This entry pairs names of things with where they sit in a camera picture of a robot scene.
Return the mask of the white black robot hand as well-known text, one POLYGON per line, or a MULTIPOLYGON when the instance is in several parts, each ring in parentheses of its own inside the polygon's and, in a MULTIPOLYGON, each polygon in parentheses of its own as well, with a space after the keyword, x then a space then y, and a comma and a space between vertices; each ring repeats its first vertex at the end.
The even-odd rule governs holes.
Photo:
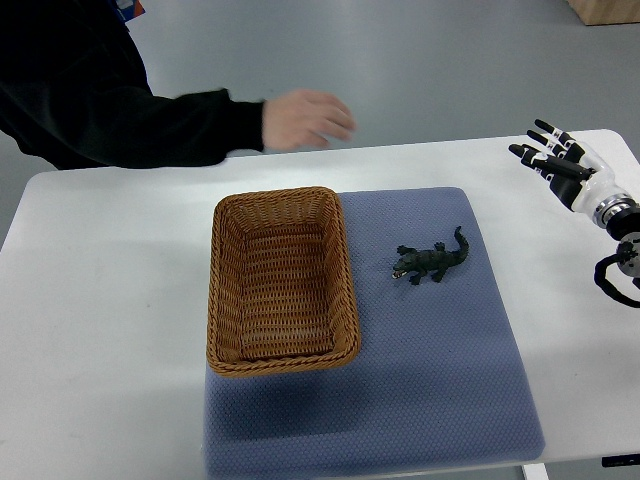
POLYGON ((603 224, 605 213, 635 204, 618 186, 611 167, 585 143, 541 119, 529 130, 529 144, 512 144, 509 151, 522 165, 549 183, 552 193, 572 212, 603 224))

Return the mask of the person's bare hand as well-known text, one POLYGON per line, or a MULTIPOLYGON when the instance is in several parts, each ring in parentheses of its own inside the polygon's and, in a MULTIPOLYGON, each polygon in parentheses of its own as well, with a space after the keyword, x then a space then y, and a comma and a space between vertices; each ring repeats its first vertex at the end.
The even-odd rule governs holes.
POLYGON ((357 128, 349 108, 334 94, 298 89, 264 102, 264 147, 292 151, 326 148, 331 139, 348 141, 357 128))

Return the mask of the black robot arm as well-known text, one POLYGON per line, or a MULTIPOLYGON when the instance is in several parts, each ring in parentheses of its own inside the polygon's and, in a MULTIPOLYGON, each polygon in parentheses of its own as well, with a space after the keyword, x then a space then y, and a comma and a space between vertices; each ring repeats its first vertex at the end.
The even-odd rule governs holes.
POLYGON ((628 194, 618 193, 600 202, 594 213, 596 224, 618 242, 618 268, 625 275, 639 277, 639 204, 628 194))

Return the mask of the black sleeved forearm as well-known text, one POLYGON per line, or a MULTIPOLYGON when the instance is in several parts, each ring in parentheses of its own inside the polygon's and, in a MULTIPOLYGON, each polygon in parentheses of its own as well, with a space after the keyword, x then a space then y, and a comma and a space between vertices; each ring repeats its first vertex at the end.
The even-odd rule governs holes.
POLYGON ((261 151, 263 105, 152 93, 118 1, 1 4, 1 130, 59 170, 218 164, 261 151))

